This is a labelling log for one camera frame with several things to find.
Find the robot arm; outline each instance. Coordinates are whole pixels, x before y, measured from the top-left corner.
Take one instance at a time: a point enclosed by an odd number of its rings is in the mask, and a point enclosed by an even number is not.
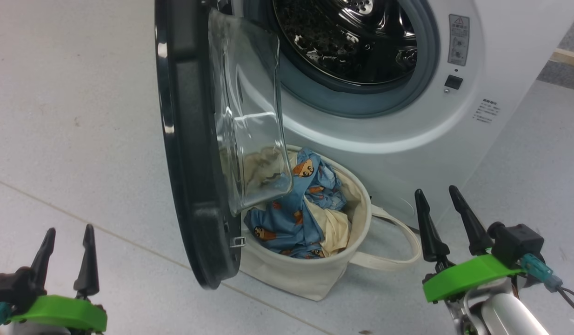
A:
[[[449,188],[455,210],[461,214],[473,259],[455,265],[450,251],[430,218],[429,204],[421,189],[415,192],[423,258],[436,263],[427,274],[423,291],[428,302],[444,301],[458,335],[547,335],[547,331],[518,299],[517,278],[542,282],[558,291],[574,308],[540,254],[544,238],[526,225],[505,227],[493,223],[485,231],[455,186]]]
[[[107,314],[89,297],[99,292],[95,231],[87,225],[85,255],[74,282],[76,298],[47,295],[45,277],[55,244],[55,229],[47,231],[31,267],[0,274],[0,326],[13,324],[11,333],[89,335],[107,328]]]

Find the basket handle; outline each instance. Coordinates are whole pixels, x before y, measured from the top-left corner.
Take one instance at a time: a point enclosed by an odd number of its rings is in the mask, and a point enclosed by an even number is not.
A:
[[[409,241],[411,244],[413,257],[406,261],[399,261],[396,259],[388,259],[363,252],[355,252],[349,263],[359,265],[360,267],[382,271],[397,271],[412,266],[413,263],[415,263],[421,257],[421,244],[419,244],[419,240],[417,237],[415,237],[413,231],[411,231],[411,229],[409,229],[406,224],[402,223],[399,219],[390,215],[378,206],[372,205],[372,215],[378,218],[389,220],[400,228],[402,233],[407,238],[407,241]]]

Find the floor seam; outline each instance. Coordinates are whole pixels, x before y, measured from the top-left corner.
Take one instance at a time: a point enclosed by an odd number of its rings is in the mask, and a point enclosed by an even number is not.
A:
[[[166,260],[166,261],[169,261],[170,263],[173,263],[173,264],[175,264],[175,265],[178,265],[179,267],[182,267],[182,268],[184,268],[184,269],[188,269],[188,270],[192,271],[192,269],[191,269],[190,267],[188,267],[187,265],[185,265],[185,264],[183,264],[183,263],[180,263],[179,261],[175,261],[175,260],[171,259],[170,257],[167,257],[167,256],[165,256],[165,255],[163,255],[163,254],[161,254],[161,253],[158,253],[158,252],[156,252],[156,251],[154,251],[154,250],[151,250],[151,249],[149,249],[149,248],[147,248],[147,247],[145,247],[145,246],[142,246],[142,245],[140,245],[140,244],[138,244],[138,243],[136,243],[136,242],[134,242],[134,241],[132,241],[132,240],[128,240],[127,238],[122,237],[121,235],[119,235],[119,234],[117,234],[117,233],[114,233],[113,231],[110,231],[109,229],[103,228],[103,227],[101,227],[101,226],[99,226],[99,225],[96,225],[95,223],[93,223],[93,222],[91,222],[91,221],[88,221],[88,220],[86,220],[86,219],[81,218],[80,216],[77,216],[77,215],[75,215],[75,214],[72,214],[72,213],[68,212],[67,210],[65,210],[65,209],[63,209],[63,208],[59,208],[58,206],[56,206],[56,205],[54,205],[54,204],[52,204],[52,203],[49,203],[49,202],[47,202],[47,201],[45,201],[45,200],[43,200],[43,199],[40,199],[40,198],[36,197],[35,195],[32,195],[32,194],[30,194],[30,193],[28,193],[28,192],[25,192],[25,191],[23,191],[22,189],[19,189],[19,188],[17,188],[17,187],[14,187],[14,186],[12,186],[12,185],[10,185],[10,184],[7,184],[6,182],[3,182],[3,181],[1,181],[1,180],[0,180],[0,185],[5,186],[5,187],[7,187],[7,188],[9,188],[9,189],[12,189],[13,191],[16,191],[16,192],[18,192],[18,193],[21,193],[22,195],[25,195],[26,197],[29,197],[30,199],[33,199],[33,200],[35,200],[35,201],[38,201],[38,202],[44,204],[45,206],[47,206],[47,207],[49,207],[49,208],[51,208],[51,209],[53,209],[53,210],[57,210],[58,212],[60,212],[60,213],[62,213],[62,214],[65,214],[65,215],[67,215],[67,216],[70,216],[71,218],[76,219],[76,220],[78,220],[78,221],[80,221],[80,222],[82,222],[82,223],[84,223],[84,224],[90,224],[90,225],[92,225],[93,227],[95,227],[95,229],[99,229],[99,230],[102,231],[103,233],[109,234],[109,235],[111,235],[111,236],[113,236],[113,237],[115,237],[115,238],[118,238],[118,239],[121,240],[121,241],[127,242],[127,243],[131,244],[132,246],[135,246],[136,248],[139,248],[139,249],[141,249],[141,250],[144,250],[145,252],[149,252],[149,253],[151,253],[151,254],[153,254],[153,255],[155,255],[155,256],[161,258],[161,259],[164,259],[164,260]],[[308,326],[310,326],[310,327],[312,327],[312,328],[314,328],[314,329],[317,329],[318,331],[321,331],[322,333],[325,333],[325,334],[327,334],[327,335],[334,335],[333,333],[330,333],[329,331],[327,331],[327,330],[325,330],[325,329],[322,329],[322,328],[320,328],[320,327],[318,327],[318,326],[316,326],[316,325],[314,325],[314,324],[311,324],[311,323],[309,323],[309,322],[307,322],[307,321],[305,321],[305,320],[303,320],[303,319],[301,319],[301,318],[299,318],[299,317],[297,317],[297,316],[295,316],[295,315],[293,315],[293,314],[291,314],[291,313],[289,313],[289,312],[287,312],[287,311],[285,311],[285,310],[282,310],[281,308],[278,308],[278,307],[276,307],[276,306],[274,306],[274,305],[271,305],[270,303],[267,303],[266,301],[263,301],[263,300],[261,300],[261,299],[255,297],[255,296],[253,296],[253,295],[250,295],[250,294],[248,294],[248,293],[246,293],[246,292],[240,290],[239,288],[236,288],[236,287],[234,287],[234,286],[231,286],[231,285],[229,285],[229,284],[226,284],[225,282],[221,282],[221,285],[224,286],[225,288],[229,288],[230,290],[233,290],[233,291],[236,292],[236,293],[239,293],[239,294],[241,294],[241,295],[244,295],[244,296],[248,297],[249,299],[253,299],[253,300],[255,300],[255,301],[257,301],[257,302],[263,304],[263,305],[266,306],[266,307],[272,308],[272,309],[274,309],[274,310],[276,310],[276,311],[278,311],[278,312],[280,312],[280,313],[282,313],[282,314],[285,314],[286,316],[289,316],[290,318],[293,318],[294,320],[297,320],[298,322],[302,322],[303,324],[306,324],[306,325],[308,325]]]

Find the beige cloth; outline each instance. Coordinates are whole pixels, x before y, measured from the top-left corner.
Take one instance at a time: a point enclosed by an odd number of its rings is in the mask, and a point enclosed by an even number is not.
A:
[[[290,151],[288,157],[289,165],[297,165],[297,152]],[[333,209],[322,209],[306,197],[304,197],[304,202],[324,233],[325,239],[320,242],[320,246],[325,257],[336,255],[346,248],[350,231],[347,215]]]

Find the laundry basket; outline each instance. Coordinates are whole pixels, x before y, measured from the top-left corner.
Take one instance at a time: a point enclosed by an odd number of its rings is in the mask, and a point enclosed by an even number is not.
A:
[[[287,146],[287,149],[298,151],[300,147]],[[342,211],[347,214],[352,225],[345,250],[321,259],[283,256],[261,246],[242,223],[242,233],[247,243],[242,249],[240,270],[270,286],[314,301],[328,294],[350,263],[370,269],[395,271],[412,266],[421,257],[419,241],[404,223],[382,208],[372,205],[366,188],[353,173],[327,157],[322,156],[322,159],[336,171],[342,181],[341,191],[347,198],[347,205]],[[357,251],[370,229],[372,216],[386,219],[400,228],[412,246],[413,256],[409,260],[398,261]]]

